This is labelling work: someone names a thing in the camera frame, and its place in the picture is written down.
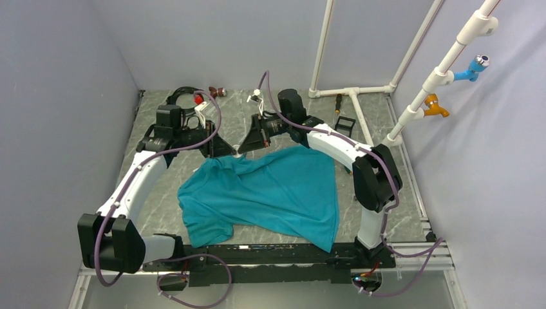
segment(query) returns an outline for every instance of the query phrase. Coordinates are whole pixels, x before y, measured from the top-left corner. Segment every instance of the blue nozzle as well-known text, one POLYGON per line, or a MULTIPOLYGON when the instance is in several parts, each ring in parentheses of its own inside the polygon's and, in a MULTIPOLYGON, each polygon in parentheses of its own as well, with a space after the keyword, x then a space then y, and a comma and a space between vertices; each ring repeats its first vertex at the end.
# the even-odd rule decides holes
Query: blue nozzle
POLYGON ((470 80, 475 82, 478 79, 479 73, 487 69, 489 66, 489 57, 486 55, 477 55, 468 66, 468 70, 455 73, 453 80, 470 80))

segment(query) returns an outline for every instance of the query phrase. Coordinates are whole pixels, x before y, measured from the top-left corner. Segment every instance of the orange nozzle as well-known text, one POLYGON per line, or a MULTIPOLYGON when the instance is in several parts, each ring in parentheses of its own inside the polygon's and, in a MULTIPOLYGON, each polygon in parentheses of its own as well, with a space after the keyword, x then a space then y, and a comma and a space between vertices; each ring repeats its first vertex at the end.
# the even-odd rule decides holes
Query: orange nozzle
POLYGON ((438 104, 438 96, 435 93, 431 93, 425 99, 425 104, 429 109, 425 110, 425 116, 442 115, 442 117, 449 116, 449 112, 438 104))

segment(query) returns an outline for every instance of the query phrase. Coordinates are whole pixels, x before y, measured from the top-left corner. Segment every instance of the white pipe joint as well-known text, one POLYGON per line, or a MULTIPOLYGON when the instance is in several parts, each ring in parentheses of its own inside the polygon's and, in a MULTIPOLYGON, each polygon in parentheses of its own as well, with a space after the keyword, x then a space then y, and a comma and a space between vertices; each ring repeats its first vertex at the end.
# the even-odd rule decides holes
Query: white pipe joint
POLYGON ((476 10, 457 35, 457 42, 468 45, 476 37, 494 34, 497 28, 497 18, 484 16, 479 10, 476 10))
POLYGON ((360 88, 358 87, 349 87, 349 88, 343 88, 344 95, 348 95, 349 97, 352 95, 358 95, 360 93, 360 88))
POLYGON ((418 108, 416 111, 412 111, 410 106, 406 107, 406 110, 402 113, 398 119, 398 123, 401 126, 408 125, 412 120, 423 119, 425 117, 425 111, 422 108, 418 108))
POLYGON ((423 83, 423 90, 428 93, 433 93, 438 86, 449 85, 454 79, 455 74, 452 71, 442 73, 440 68, 436 67, 423 83))
POLYGON ((399 146, 402 144, 402 135, 398 134, 394 139, 392 139, 391 136, 387 134, 381 143, 387 147, 399 146))
POLYGON ((309 88, 308 96, 310 98, 318 98, 321 96, 321 92, 319 90, 309 88))

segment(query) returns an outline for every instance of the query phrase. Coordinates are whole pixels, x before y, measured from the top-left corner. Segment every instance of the gray marble floor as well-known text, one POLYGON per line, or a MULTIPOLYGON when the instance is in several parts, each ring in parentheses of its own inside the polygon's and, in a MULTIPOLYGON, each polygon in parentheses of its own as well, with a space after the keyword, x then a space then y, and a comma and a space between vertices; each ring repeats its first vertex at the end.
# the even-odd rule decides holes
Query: gray marble floor
MULTIPOLYGON (((236 91, 228 89, 227 91, 228 95, 226 97, 218 98, 222 113, 220 136, 231 145, 240 144, 249 130, 250 116, 256 113, 257 109, 256 106, 246 102, 251 90, 236 91)), ((163 104, 170 93, 170 91, 146 91, 144 93, 127 144, 120 179, 131 164, 137 142, 143 137, 149 125, 155 122, 157 106, 163 104)), ((310 99, 306 95, 306 90, 299 91, 299 94, 309 115, 321 118, 332 127, 334 126, 334 97, 310 99)), ((386 98, 383 94, 373 93, 359 95, 359 100, 373 141, 378 144, 393 127, 386 98)), ((269 104, 269 101, 266 100, 266 110, 272 111, 269 104)), ((182 95, 178 99, 178 105, 189 108, 193 107, 194 103, 190 95, 182 95)), ((341 115, 356 118, 354 107, 348 97, 343 99, 341 115)), ((354 127, 352 138, 364 142, 364 136, 358 123, 354 127)), ((294 145, 295 143, 288 135, 275 136, 272 139, 271 147, 247 153, 247 157, 260 158, 266 153, 294 145)), ((401 205, 390 215, 387 229, 388 238, 390 241, 424 241, 418 208, 410 188, 410 179, 402 155, 398 148, 394 148, 392 151, 402 175, 404 187, 400 192, 401 205)), ((167 172, 156 182, 145 205, 142 207, 136 226, 143 236, 157 232, 167 232, 181 235, 184 243, 189 243, 176 193, 181 184, 193 174, 195 169, 199 168, 204 160, 199 151, 184 151, 178 154, 167 172)), ((359 229, 362 207, 357 201, 353 200, 351 176, 344 171, 343 166, 338 162, 335 163, 335 178, 339 197, 339 229, 335 240, 337 242, 353 241, 359 229)), ((233 237, 225 243, 306 242, 303 238, 278 234, 260 227, 236 225, 233 237)))

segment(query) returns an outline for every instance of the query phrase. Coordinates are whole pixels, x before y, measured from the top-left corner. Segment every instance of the white wall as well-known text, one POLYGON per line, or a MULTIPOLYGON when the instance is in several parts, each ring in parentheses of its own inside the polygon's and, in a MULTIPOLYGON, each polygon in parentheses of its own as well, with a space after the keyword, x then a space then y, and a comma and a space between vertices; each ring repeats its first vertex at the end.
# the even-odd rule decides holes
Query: white wall
MULTIPOLYGON (((480 1, 446 1, 394 95, 398 115, 480 1)), ((491 67, 437 90, 451 112, 404 130, 435 232, 447 239, 470 308, 546 308, 546 19, 543 1, 502 1, 500 27, 477 38, 491 67)))
POLYGON ((326 0, 93 0, 140 89, 308 88, 326 0))
MULTIPOLYGON (((335 1, 319 87, 383 86, 433 0, 335 1)), ((309 88, 326 0, 93 0, 140 89, 309 88)))
POLYGON ((137 88, 86 0, 0 2, 0 299, 66 308, 76 224, 113 190, 137 88))
POLYGON ((318 89, 388 85, 432 2, 334 1, 318 89))

